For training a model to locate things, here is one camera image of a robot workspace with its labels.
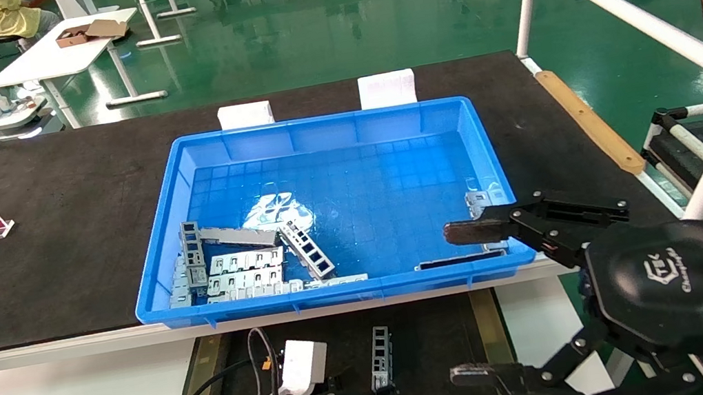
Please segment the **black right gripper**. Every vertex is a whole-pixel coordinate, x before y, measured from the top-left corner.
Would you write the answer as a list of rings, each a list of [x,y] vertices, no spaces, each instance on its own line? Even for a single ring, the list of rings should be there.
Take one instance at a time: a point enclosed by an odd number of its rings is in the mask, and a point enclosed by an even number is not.
[[[474,220],[448,222],[443,235],[464,246],[516,239],[563,267],[582,267],[594,312],[619,329],[623,343],[662,359],[703,357],[703,221],[621,224],[629,208],[626,199],[535,190],[514,204],[487,206]],[[541,367],[467,363],[450,368],[450,383],[501,395],[587,395],[567,378],[614,338],[608,325],[584,327]],[[691,395],[702,382],[681,366],[590,395]]]

